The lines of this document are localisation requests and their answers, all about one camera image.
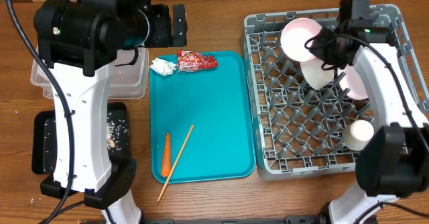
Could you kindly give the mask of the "red snack wrapper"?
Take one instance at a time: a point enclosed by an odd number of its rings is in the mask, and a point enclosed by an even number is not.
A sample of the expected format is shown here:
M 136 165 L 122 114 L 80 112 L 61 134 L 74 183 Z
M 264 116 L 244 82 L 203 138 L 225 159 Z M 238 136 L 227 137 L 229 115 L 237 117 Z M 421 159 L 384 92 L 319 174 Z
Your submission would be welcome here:
M 205 56 L 194 51 L 178 51 L 177 67 L 180 72 L 197 72 L 216 68 L 218 62 L 211 55 Z

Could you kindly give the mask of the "white bowl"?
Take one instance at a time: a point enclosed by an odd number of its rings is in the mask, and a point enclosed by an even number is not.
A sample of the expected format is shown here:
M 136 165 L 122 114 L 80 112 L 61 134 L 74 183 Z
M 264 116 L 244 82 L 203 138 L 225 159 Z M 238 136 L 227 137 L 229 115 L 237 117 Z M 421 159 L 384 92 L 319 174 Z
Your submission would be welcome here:
M 300 63 L 300 68 L 306 82 L 315 90 L 320 90 L 334 79 L 333 70 L 323 70 L 323 61 L 314 58 Z

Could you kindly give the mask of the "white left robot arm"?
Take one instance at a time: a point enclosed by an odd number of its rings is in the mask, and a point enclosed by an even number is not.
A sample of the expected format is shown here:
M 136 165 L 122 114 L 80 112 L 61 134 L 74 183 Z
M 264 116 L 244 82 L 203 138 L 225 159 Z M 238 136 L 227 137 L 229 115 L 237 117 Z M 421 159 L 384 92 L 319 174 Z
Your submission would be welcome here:
M 56 165 L 41 182 L 43 195 L 58 199 L 52 215 L 66 211 L 78 192 L 108 223 L 143 223 L 131 193 L 136 161 L 110 155 L 107 113 L 111 79 L 120 50 L 187 44 L 185 7 L 151 0 L 46 0 L 36 11 L 38 42 L 26 36 L 13 8 L 10 18 L 44 71 L 53 92 Z

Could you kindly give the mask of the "white tissue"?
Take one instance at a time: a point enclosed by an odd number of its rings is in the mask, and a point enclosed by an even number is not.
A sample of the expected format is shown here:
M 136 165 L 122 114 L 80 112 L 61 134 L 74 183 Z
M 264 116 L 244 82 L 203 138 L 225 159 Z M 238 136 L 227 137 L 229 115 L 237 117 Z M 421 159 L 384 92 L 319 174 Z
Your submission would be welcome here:
M 156 58 L 149 67 L 161 76 L 168 76 L 174 73 L 177 65 L 167 60 Z

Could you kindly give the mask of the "orange carrot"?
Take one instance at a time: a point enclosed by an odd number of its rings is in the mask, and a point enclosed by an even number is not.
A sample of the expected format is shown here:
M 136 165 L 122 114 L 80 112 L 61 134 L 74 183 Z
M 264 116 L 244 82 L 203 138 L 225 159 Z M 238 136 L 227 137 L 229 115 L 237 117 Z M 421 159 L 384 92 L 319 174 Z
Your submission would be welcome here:
M 162 177 L 167 177 L 172 169 L 172 148 L 171 148 L 171 135 L 166 133 L 164 142 L 164 152 L 162 156 L 162 164 L 160 174 Z

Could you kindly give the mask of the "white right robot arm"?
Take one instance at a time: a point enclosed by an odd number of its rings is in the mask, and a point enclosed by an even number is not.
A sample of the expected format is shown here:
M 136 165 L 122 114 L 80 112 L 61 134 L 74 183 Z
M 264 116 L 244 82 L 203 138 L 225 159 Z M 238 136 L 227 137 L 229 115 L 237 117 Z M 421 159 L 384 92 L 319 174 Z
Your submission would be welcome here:
M 428 188 L 428 120 L 411 96 L 388 28 L 323 28 L 304 47 L 325 70 L 356 70 L 375 120 L 375 133 L 356 161 L 356 181 L 326 205 L 320 220 L 376 223 L 378 210 Z

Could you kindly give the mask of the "pink bowl with food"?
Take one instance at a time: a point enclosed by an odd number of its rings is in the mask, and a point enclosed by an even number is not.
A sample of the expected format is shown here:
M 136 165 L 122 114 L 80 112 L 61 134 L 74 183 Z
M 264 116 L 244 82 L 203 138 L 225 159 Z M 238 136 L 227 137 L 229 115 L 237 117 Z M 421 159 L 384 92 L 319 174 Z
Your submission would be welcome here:
M 322 26 L 309 18 L 298 18 L 287 23 L 280 36 L 280 45 L 284 54 L 291 60 L 306 62 L 316 58 L 304 44 L 317 36 Z

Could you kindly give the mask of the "large white plate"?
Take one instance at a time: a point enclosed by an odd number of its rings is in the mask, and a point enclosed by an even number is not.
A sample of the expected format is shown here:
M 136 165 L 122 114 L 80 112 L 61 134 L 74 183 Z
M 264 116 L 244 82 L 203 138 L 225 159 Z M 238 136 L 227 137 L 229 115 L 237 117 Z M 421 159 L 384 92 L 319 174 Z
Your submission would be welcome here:
M 337 74 L 345 73 L 339 85 L 342 90 L 349 89 L 347 96 L 354 100 L 364 100 L 368 98 L 363 81 L 353 66 L 347 65 L 344 69 L 338 69 Z

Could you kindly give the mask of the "pale green cup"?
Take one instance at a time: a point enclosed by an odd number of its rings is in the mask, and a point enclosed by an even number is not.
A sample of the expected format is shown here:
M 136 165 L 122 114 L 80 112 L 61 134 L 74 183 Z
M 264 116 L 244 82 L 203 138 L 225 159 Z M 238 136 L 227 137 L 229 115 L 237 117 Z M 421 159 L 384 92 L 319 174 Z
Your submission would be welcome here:
M 374 135 L 373 126 L 365 120 L 356 120 L 342 132 L 343 143 L 350 150 L 361 151 Z

